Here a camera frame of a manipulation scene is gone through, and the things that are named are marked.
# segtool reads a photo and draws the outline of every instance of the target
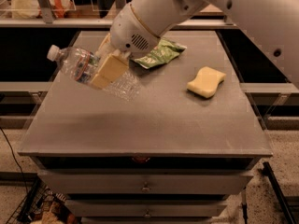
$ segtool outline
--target wire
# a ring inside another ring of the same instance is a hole
[[[10,147],[11,154],[12,154],[12,157],[13,157],[14,161],[17,163],[18,167],[20,168],[21,176],[22,176],[22,180],[23,180],[23,182],[24,182],[24,184],[25,184],[26,193],[28,194],[28,187],[27,187],[27,183],[26,183],[26,179],[25,179],[24,172],[23,172],[23,170],[22,170],[20,164],[18,163],[18,161],[17,161],[17,159],[16,159],[15,152],[14,152],[14,150],[13,150],[13,148],[12,148],[12,145],[10,144],[10,142],[9,142],[9,140],[8,140],[8,138],[7,138],[7,135],[4,133],[2,127],[0,127],[0,130],[1,130],[2,134],[3,134],[3,136],[4,136],[4,137],[6,138],[6,140],[7,140],[7,143],[8,143],[8,145],[9,145],[9,147]]]

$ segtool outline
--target concrete floor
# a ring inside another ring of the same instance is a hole
[[[8,140],[17,151],[25,130],[4,129]],[[278,201],[268,179],[261,175],[263,161],[269,161],[277,176],[278,182],[286,196],[299,196],[299,131],[267,131],[274,150],[270,160],[260,161],[253,169],[254,177],[247,186],[249,224],[283,224],[287,223],[281,211],[278,211]],[[24,172],[36,172],[35,164],[26,157],[17,155]],[[19,172],[5,137],[0,133],[0,172]],[[25,196],[22,183],[14,184],[0,182],[0,223],[6,223]],[[244,223],[240,207],[241,196],[229,198],[229,206],[213,220],[213,223]]]

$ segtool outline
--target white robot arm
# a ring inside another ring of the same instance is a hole
[[[133,0],[111,27],[111,44],[134,58],[196,11],[213,4],[299,87],[299,0]]]

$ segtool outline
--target table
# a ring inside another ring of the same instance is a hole
[[[75,46],[96,51],[106,33],[81,32]],[[19,153],[83,223],[218,216],[255,163],[272,156],[215,32],[165,37],[188,48],[152,70],[131,63],[141,83],[131,102],[58,74],[22,141]],[[186,90],[206,65],[227,74],[211,99]]]

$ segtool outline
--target bottle cap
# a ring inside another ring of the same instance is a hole
[[[59,53],[59,50],[60,48],[58,48],[57,46],[55,45],[52,45],[49,49],[49,52],[48,52],[48,55],[47,55],[47,58],[50,60],[50,61],[55,61],[56,60],[56,57]]]

